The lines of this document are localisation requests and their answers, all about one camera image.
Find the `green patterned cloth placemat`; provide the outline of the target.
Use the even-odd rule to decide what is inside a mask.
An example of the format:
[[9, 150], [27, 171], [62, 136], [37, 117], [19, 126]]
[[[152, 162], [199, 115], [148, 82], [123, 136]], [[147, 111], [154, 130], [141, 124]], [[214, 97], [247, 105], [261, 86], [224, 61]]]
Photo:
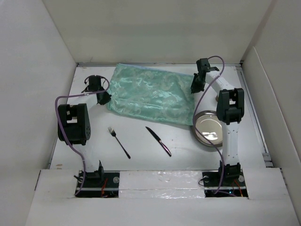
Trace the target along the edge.
[[121, 116], [191, 126], [195, 110], [192, 80], [182, 73], [117, 64], [107, 108]]

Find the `round plate with dark rim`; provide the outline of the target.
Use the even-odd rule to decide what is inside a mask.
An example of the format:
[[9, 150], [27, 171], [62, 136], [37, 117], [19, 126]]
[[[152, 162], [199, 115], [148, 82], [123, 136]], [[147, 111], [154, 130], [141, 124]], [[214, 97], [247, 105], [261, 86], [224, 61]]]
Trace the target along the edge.
[[202, 111], [196, 114], [196, 128], [203, 135], [201, 136], [192, 126], [191, 130], [196, 140], [201, 144], [210, 147], [211, 141], [215, 146], [222, 147], [222, 126], [217, 118], [216, 111]]

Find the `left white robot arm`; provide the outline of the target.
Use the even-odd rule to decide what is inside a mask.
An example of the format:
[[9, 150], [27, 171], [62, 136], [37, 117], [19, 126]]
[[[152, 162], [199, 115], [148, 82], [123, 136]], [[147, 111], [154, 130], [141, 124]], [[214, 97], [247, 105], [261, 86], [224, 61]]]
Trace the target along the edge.
[[95, 105], [105, 105], [111, 100], [108, 93], [110, 82], [101, 75], [90, 75], [84, 80], [85, 89], [77, 95], [58, 96], [55, 99], [55, 114], [58, 122], [58, 138], [64, 141], [83, 163], [82, 176], [75, 178], [80, 182], [86, 179], [84, 155], [74, 145], [86, 145], [91, 137], [88, 111]]

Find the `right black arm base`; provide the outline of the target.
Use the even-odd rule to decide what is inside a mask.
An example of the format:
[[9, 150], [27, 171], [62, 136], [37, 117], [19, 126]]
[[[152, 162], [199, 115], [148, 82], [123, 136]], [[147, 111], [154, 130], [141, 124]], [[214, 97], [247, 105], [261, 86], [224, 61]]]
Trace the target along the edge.
[[246, 182], [243, 171], [236, 178], [223, 178], [219, 191], [217, 193], [220, 183], [220, 176], [218, 171], [202, 172], [202, 178], [198, 184], [203, 187], [206, 198], [209, 197], [248, 197]]

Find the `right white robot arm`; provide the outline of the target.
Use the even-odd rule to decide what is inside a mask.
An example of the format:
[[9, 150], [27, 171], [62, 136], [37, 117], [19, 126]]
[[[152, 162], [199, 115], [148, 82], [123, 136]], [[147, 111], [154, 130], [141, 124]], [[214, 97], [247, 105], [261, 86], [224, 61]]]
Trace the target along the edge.
[[238, 178], [241, 165], [238, 158], [238, 129], [245, 113], [244, 90], [235, 88], [223, 77], [223, 70], [212, 67], [209, 58], [196, 61], [198, 72], [194, 74], [191, 92], [206, 93], [210, 87], [218, 96], [216, 115], [222, 126], [222, 152], [217, 179], [227, 186]]

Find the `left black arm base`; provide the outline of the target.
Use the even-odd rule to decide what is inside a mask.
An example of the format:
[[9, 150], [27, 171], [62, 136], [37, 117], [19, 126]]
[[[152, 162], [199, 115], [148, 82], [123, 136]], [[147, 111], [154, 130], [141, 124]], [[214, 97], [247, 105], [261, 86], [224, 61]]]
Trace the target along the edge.
[[82, 189], [75, 196], [78, 198], [118, 198], [119, 181], [119, 171], [105, 171], [103, 176], [96, 172], [88, 172]]

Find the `aluminium table edge rail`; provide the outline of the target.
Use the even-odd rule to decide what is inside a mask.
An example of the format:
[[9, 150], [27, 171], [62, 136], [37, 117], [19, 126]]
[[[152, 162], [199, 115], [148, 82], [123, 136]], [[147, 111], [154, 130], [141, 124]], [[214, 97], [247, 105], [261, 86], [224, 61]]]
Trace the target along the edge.
[[259, 123], [259, 119], [256, 114], [256, 110], [255, 110], [255, 107], [254, 107], [254, 104], [253, 104], [253, 101], [251, 98], [251, 94], [250, 94], [250, 91], [249, 91], [247, 83], [246, 83], [243, 69], [241, 66], [236, 66], [236, 71], [238, 74], [240, 84], [241, 84], [242, 88], [244, 89], [244, 91], [246, 92], [246, 105], [247, 105], [247, 108], [250, 113], [250, 117], [252, 120], [252, 124], [253, 124], [254, 130], [255, 130], [257, 139], [258, 139], [260, 151], [262, 153], [262, 157], [263, 157], [265, 166], [266, 166], [266, 168], [273, 168], [274, 164], [272, 162], [271, 156], [269, 154], [269, 150], [268, 150], [266, 142], [265, 142], [265, 138], [264, 138], [264, 135], [263, 135], [260, 123]]

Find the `black handled table knife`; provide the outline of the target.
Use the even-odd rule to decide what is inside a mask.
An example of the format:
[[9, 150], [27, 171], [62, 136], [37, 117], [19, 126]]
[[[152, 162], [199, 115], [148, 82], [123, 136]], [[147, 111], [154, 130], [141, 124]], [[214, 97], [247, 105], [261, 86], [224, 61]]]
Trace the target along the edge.
[[171, 154], [170, 150], [162, 142], [161, 138], [151, 128], [146, 127], [146, 129], [151, 133], [151, 135], [156, 139], [156, 141], [160, 144], [160, 146], [165, 150], [165, 152], [168, 154], [168, 156], [171, 157], [172, 154]]

